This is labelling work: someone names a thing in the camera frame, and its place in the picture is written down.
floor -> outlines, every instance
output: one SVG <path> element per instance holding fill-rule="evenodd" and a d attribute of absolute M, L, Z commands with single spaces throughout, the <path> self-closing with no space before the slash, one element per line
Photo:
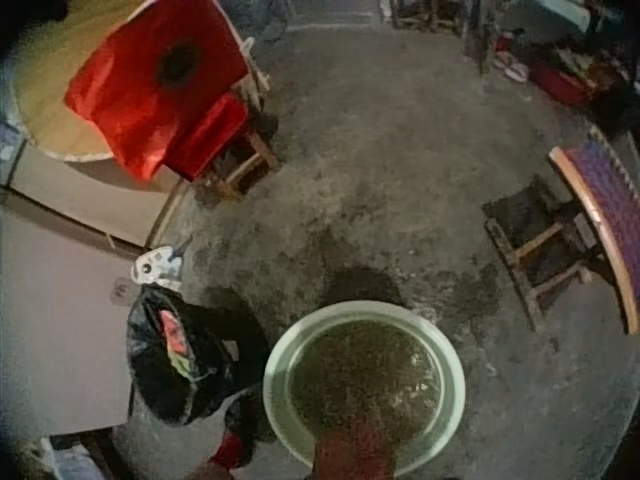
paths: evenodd
<path fill-rule="evenodd" d="M 600 478 L 637 401 L 637 339 L 599 278 L 572 283 L 532 333 L 480 210 L 534 174 L 557 183 L 546 154 L 584 125 L 532 86 L 480 78 L 446 34 L 307 30 L 262 64 L 283 166 L 238 204 L 194 186 L 167 235 L 194 235 L 186 299 L 233 289 L 271 342 L 324 303 L 405 305 L 452 341 L 468 398 L 451 443 L 404 478 Z M 136 402 L 116 443 L 140 478 L 178 479 L 221 421 L 168 427 Z M 274 442 L 236 476 L 307 473 Z"/>

wall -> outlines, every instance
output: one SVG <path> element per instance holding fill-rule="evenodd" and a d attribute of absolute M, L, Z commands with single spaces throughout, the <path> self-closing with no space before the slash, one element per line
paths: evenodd
<path fill-rule="evenodd" d="M 130 258 L 25 200 L 1 211 L 2 430 L 18 438 L 123 423 L 128 308 L 111 304 Z"/>

white slipper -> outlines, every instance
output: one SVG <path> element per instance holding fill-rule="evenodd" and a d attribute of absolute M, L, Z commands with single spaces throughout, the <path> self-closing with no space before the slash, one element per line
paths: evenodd
<path fill-rule="evenodd" d="M 514 82 L 527 83 L 529 79 L 529 67 L 524 63 L 514 62 L 504 71 L 504 74 Z"/>
<path fill-rule="evenodd" d="M 508 50 L 502 50 L 500 52 L 496 52 L 493 57 L 493 66 L 499 68 L 500 70 L 504 70 L 513 62 L 515 62 L 516 57 L 513 56 L 511 52 Z"/>

wooden table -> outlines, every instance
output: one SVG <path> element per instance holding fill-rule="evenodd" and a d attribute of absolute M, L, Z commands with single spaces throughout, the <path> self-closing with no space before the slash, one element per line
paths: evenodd
<path fill-rule="evenodd" d="M 52 157 L 110 158 L 98 130 L 63 103 L 69 80 L 140 0 L 68 0 L 69 15 L 25 35 L 14 65 L 13 91 L 32 143 Z"/>

purple woven seat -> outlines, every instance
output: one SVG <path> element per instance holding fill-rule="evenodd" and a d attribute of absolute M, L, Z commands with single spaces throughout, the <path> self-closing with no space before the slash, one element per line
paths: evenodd
<path fill-rule="evenodd" d="M 609 223 L 640 305 L 640 199 L 629 175 L 608 145 L 596 135 L 581 148 L 566 151 Z"/>

